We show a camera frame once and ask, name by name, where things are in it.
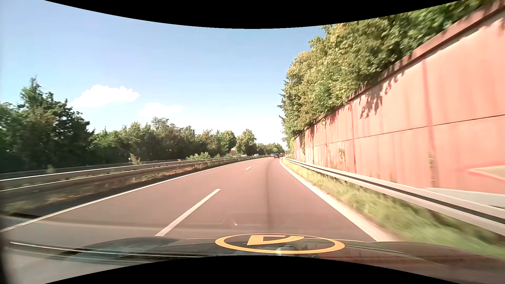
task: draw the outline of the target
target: grass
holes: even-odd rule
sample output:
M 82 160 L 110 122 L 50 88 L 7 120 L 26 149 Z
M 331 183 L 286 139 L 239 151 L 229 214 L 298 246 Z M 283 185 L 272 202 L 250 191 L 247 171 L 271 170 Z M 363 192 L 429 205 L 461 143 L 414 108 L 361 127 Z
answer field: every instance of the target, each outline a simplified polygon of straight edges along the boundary
M 282 162 L 308 182 L 401 240 L 505 258 L 505 236 L 301 167 L 286 159 L 282 159 Z

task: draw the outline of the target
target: wall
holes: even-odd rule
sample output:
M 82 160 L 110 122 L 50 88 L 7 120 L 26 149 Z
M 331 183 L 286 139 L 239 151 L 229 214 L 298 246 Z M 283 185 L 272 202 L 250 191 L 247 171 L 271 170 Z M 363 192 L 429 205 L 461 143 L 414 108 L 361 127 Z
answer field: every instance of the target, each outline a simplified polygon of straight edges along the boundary
M 449 27 L 295 140 L 297 160 L 416 187 L 505 194 L 503 1 Z

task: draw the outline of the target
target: asphalt road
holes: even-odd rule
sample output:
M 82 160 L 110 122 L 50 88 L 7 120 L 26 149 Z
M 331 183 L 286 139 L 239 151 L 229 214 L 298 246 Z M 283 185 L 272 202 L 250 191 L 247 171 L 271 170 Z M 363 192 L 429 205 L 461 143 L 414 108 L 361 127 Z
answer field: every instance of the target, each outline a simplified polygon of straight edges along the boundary
M 261 158 L 197 172 L 3 232 L 12 241 L 82 247 L 140 236 L 291 233 L 374 239 L 280 164 Z

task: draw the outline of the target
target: dashed white line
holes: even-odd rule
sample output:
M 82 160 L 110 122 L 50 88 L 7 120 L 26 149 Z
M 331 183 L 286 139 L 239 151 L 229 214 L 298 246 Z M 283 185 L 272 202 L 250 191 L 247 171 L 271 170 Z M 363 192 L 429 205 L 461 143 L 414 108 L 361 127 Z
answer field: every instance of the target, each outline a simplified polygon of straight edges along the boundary
M 200 205 L 202 205 L 205 201 L 209 200 L 214 194 L 218 193 L 221 189 L 217 189 L 211 194 L 207 195 L 204 199 L 202 199 L 200 202 L 196 203 L 193 207 L 191 207 L 188 211 L 186 211 L 184 214 L 179 216 L 179 218 L 175 219 L 170 225 L 166 226 L 163 230 L 161 230 L 159 233 L 156 234 L 156 236 L 164 236 L 166 235 L 171 229 L 173 229 L 177 224 L 179 224 L 182 220 L 184 220 L 187 216 L 189 216 L 193 211 L 195 211 Z

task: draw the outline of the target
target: logo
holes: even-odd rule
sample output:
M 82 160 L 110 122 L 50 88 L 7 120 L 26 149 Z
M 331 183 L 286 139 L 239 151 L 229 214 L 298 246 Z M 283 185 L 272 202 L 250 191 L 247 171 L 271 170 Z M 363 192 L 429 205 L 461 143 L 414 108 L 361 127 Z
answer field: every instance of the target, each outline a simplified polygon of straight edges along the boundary
M 248 246 L 248 247 L 238 247 L 238 246 L 234 246 L 234 245 L 231 245 L 226 242 L 226 241 L 232 242 L 232 240 L 231 240 L 232 238 L 239 237 L 239 236 L 247 236 L 247 235 L 249 236 L 249 241 L 246 244 L 246 246 Z M 276 238 L 276 239 L 265 240 L 265 238 Z M 216 245 L 221 246 L 223 248 L 233 249 L 233 250 L 238 250 L 238 251 L 253 252 L 253 253 L 280 253 L 279 251 L 274 251 L 274 250 L 257 249 L 257 248 L 254 248 L 253 246 L 291 243 L 291 242 L 300 241 L 300 240 L 303 240 L 306 238 L 326 240 L 326 241 L 333 243 L 333 245 L 329 248 L 318 249 L 318 250 L 282 251 L 282 254 L 327 253 L 327 252 L 338 251 L 338 250 L 341 250 L 345 247 L 345 245 L 343 243 L 336 241 L 336 240 L 322 238 L 320 236 L 311 236 L 311 235 L 303 235 L 303 234 L 236 234 L 236 235 L 224 236 L 220 239 L 217 239 L 215 243 L 216 243 Z

